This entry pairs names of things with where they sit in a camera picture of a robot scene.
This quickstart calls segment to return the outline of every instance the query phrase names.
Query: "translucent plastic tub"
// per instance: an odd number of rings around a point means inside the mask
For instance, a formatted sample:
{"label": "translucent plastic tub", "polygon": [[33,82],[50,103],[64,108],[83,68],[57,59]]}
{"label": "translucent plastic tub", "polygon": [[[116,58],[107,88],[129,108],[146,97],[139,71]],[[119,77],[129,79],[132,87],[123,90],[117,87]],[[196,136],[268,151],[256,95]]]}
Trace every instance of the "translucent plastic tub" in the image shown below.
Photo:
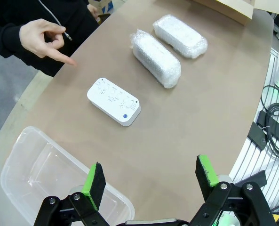
{"label": "translucent plastic tub", "polygon": [[[44,198],[51,195],[65,198],[71,189],[84,184],[88,172],[89,168],[42,131],[27,127],[13,146],[0,183],[13,205],[33,225]],[[111,226],[135,216],[130,200],[109,184],[99,212]]]}

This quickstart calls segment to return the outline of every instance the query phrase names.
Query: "person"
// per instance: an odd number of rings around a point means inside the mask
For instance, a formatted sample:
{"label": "person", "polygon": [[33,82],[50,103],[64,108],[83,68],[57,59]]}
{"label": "person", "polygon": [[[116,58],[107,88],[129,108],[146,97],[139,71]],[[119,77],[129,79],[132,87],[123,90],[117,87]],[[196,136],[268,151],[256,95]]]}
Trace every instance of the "person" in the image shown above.
{"label": "person", "polygon": [[0,0],[0,55],[55,76],[98,27],[88,0]]}

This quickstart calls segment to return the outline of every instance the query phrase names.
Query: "bubble wrap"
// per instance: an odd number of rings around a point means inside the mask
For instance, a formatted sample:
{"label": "bubble wrap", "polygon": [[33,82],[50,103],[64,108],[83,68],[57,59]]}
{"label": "bubble wrap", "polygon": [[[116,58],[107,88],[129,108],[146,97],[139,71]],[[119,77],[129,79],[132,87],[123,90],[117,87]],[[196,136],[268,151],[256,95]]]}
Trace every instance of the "bubble wrap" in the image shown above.
{"label": "bubble wrap", "polygon": [[181,75],[181,65],[163,45],[150,34],[138,30],[131,34],[135,57],[165,87],[174,87]]}
{"label": "bubble wrap", "polygon": [[195,59],[207,50],[207,40],[172,15],[163,16],[153,26],[156,35],[184,57]]}

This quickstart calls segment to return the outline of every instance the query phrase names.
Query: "green tape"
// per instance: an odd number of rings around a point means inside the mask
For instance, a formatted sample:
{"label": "green tape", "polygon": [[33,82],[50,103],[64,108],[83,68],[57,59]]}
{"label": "green tape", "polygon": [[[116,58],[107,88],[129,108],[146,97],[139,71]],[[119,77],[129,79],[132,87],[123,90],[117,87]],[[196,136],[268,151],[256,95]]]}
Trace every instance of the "green tape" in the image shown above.
{"label": "green tape", "polygon": [[210,163],[209,158],[207,155],[199,155],[200,162],[203,166],[205,175],[211,187],[216,186],[219,183],[219,178],[215,173],[213,166]]}
{"label": "green tape", "polygon": [[86,179],[85,184],[83,186],[82,193],[85,196],[89,197],[94,209],[98,210],[98,208],[96,207],[96,204],[94,203],[94,201],[92,199],[92,196],[90,194],[90,190],[91,190],[91,187],[92,187],[92,182],[93,182],[95,173],[96,173],[96,163],[91,166],[91,169],[88,173],[87,179]]}

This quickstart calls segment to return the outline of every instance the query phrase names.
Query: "white device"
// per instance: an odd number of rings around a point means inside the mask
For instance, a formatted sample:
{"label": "white device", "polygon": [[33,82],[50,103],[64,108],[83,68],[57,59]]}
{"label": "white device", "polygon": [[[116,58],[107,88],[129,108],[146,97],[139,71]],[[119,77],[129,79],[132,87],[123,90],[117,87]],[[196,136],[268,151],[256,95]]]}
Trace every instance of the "white device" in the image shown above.
{"label": "white device", "polygon": [[88,99],[123,126],[129,126],[139,115],[139,100],[105,78],[98,79],[88,90]]}

